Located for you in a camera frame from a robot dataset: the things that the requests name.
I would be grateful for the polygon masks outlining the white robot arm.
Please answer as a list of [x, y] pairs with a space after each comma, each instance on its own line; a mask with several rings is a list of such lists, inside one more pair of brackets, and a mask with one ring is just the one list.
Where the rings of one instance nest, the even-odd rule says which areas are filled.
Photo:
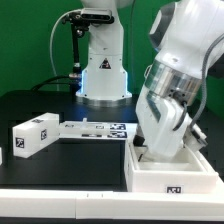
[[[90, 40], [78, 97], [93, 104], [130, 99], [118, 10], [134, 0], [81, 2], [80, 18], [90, 23]], [[170, 159], [188, 136], [204, 144], [187, 107], [198, 92], [207, 93], [208, 69], [224, 54], [224, 0], [172, 1], [158, 10], [148, 38], [155, 57], [135, 107], [134, 143], [144, 144], [157, 160]]]

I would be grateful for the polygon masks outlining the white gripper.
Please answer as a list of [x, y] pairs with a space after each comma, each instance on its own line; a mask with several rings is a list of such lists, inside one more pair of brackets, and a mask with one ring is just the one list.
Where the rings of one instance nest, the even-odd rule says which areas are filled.
[[183, 136], [191, 118], [187, 104], [165, 99], [143, 89], [136, 105], [144, 144], [156, 160], [170, 160], [183, 147]]

